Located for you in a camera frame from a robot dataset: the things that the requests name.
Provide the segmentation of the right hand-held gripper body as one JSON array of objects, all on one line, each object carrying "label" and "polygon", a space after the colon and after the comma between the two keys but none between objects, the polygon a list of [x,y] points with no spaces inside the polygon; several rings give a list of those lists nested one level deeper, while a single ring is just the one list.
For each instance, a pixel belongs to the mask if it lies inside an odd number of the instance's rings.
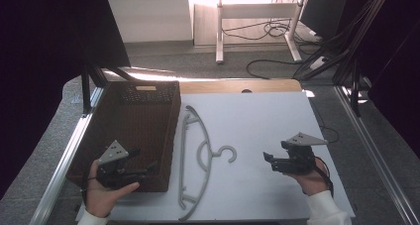
[{"label": "right hand-held gripper body", "polygon": [[295,136],[281,142],[281,146],[287,151],[289,158],[286,173],[305,175],[316,166],[313,146],[327,145],[324,139],[319,139],[299,132]]}]

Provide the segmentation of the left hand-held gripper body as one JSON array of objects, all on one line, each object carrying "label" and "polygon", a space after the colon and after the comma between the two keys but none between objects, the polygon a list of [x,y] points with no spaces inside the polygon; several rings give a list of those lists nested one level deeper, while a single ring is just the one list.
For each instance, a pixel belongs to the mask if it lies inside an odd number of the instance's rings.
[{"label": "left hand-held gripper body", "polygon": [[119,189],[133,182],[140,182],[146,176],[146,169],[126,170],[128,152],[115,140],[99,158],[96,179],[104,187]]}]

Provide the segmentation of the person's right hand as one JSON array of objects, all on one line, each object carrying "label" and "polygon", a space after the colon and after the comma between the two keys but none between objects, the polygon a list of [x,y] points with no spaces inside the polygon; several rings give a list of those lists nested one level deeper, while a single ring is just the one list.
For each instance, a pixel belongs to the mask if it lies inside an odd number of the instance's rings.
[{"label": "person's right hand", "polygon": [[325,179],[316,170],[312,170],[306,175],[288,173],[287,176],[290,176],[293,179],[295,179],[297,183],[301,186],[302,191],[308,196],[312,196],[314,194],[329,189],[329,186]]}]

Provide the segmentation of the person's left hand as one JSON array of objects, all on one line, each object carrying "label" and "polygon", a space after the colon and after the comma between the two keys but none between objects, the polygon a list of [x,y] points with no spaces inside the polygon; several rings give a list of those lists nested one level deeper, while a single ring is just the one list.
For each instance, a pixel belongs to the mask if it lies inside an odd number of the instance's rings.
[{"label": "person's left hand", "polygon": [[107,217],[117,201],[139,188],[138,182],[133,182],[117,190],[104,187],[97,179],[98,161],[90,168],[86,188],[86,210],[99,218]]}]

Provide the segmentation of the brown woven basket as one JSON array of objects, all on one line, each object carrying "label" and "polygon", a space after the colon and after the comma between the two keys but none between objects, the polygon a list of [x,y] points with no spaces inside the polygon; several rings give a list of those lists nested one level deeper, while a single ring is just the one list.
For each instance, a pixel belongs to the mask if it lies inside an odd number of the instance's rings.
[{"label": "brown woven basket", "polygon": [[171,173],[174,135],[180,111],[177,81],[113,81],[94,108],[66,177],[82,185],[82,175],[113,142],[140,153],[125,171],[152,167],[140,192],[166,192]]}]

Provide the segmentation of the white sheet table cover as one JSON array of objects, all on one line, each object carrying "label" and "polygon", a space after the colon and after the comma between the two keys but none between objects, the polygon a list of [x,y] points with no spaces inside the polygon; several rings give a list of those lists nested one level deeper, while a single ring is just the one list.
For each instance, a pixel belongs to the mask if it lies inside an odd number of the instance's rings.
[{"label": "white sheet table cover", "polygon": [[[285,93],[208,93],[185,94],[174,138],[171,175],[166,192],[131,193],[121,199],[108,216],[111,222],[178,223],[190,208],[178,205],[181,123],[192,106],[203,120],[216,152],[225,145],[236,149],[237,159],[229,164],[230,151],[212,162],[210,179],[204,195],[185,222],[251,222],[300,219],[307,225],[309,207],[301,186],[291,177],[271,169],[263,152],[286,157],[280,143],[299,132],[320,137],[306,95]],[[198,145],[204,136],[198,124],[186,133],[186,193],[196,196],[205,172],[196,161]],[[337,206],[354,212],[335,169],[330,170],[335,183],[331,191]]]}]

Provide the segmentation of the grey plastic clothes hanger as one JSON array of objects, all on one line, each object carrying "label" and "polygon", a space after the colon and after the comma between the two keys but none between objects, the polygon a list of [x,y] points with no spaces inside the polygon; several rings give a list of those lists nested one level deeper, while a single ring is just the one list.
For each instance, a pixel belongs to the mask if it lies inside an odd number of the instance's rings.
[{"label": "grey plastic clothes hanger", "polygon": [[[198,204],[200,203],[204,195],[204,192],[207,188],[209,179],[210,179],[213,159],[220,158],[225,151],[230,151],[232,155],[228,159],[228,163],[231,164],[237,159],[237,156],[238,156],[236,149],[229,145],[222,146],[216,152],[214,152],[212,150],[211,141],[210,141],[207,128],[203,120],[201,119],[200,115],[198,114],[198,112],[190,105],[186,105],[185,109],[187,111],[187,114],[184,116],[181,123],[180,163],[179,163],[179,179],[178,179],[178,205],[180,206],[181,209],[185,210],[186,202],[190,202],[191,208],[183,216],[179,218],[180,222],[187,221],[196,210]],[[198,145],[196,155],[195,155],[196,161],[199,167],[205,172],[205,175],[203,178],[203,184],[201,185],[199,193],[196,196],[187,194],[186,193],[187,186],[185,185],[186,133],[187,133],[188,127],[192,124],[198,124],[204,136],[203,141]]]}]

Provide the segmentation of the white power strip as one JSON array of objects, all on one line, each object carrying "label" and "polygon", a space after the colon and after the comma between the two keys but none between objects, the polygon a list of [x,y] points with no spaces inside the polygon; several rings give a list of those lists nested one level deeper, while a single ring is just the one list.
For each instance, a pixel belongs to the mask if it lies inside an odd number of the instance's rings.
[{"label": "white power strip", "polygon": [[310,68],[315,70],[327,61],[328,59],[325,56],[320,56],[310,65]]}]

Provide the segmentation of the black tripod stand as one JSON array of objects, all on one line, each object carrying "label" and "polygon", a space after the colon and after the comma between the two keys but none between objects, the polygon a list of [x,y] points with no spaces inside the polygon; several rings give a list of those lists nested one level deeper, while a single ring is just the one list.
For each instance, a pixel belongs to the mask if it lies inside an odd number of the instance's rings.
[{"label": "black tripod stand", "polygon": [[[335,85],[344,83],[348,76],[355,71],[357,54],[385,1],[367,0],[350,24],[332,39],[324,41],[320,49],[298,67],[292,78],[306,81],[333,66],[337,66],[332,81]],[[310,71],[309,64],[323,53],[333,53],[334,55],[329,61]]]}]

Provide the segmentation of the white panel board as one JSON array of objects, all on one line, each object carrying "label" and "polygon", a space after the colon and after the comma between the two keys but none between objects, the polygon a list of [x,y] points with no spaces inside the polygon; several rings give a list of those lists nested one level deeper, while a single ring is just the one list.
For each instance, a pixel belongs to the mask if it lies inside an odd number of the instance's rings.
[{"label": "white panel board", "polygon": [[191,41],[188,0],[108,0],[124,43]]}]

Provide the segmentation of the aluminium rail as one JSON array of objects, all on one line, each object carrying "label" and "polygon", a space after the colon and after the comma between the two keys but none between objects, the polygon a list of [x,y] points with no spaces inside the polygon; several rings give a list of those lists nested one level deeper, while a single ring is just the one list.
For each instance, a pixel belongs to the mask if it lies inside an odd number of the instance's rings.
[{"label": "aluminium rail", "polygon": [[404,224],[420,225],[420,215],[417,215],[414,211],[411,201],[386,164],[364,121],[352,109],[350,100],[343,88],[335,86],[334,89]]},{"label": "aluminium rail", "polygon": [[50,215],[53,212],[53,207],[58,199],[60,191],[65,183],[65,176],[69,170],[72,160],[79,148],[81,139],[93,117],[93,112],[96,110],[100,97],[104,89],[96,87],[89,96],[91,100],[90,105],[92,109],[89,113],[83,113],[78,120],[76,127],[67,143],[67,146],[53,172],[52,178],[38,204],[37,209],[29,223],[29,225],[47,225]]}]

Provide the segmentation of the white metal desk frame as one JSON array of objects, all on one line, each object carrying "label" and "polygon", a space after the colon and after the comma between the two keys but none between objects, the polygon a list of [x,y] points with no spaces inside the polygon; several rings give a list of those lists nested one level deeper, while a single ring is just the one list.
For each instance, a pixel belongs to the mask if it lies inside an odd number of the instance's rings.
[{"label": "white metal desk frame", "polygon": [[297,23],[300,19],[304,0],[296,3],[261,3],[261,4],[224,4],[217,2],[216,62],[224,62],[224,38],[222,23],[231,19],[289,18],[291,20],[284,39],[295,62],[302,62],[301,55],[294,41]]}]

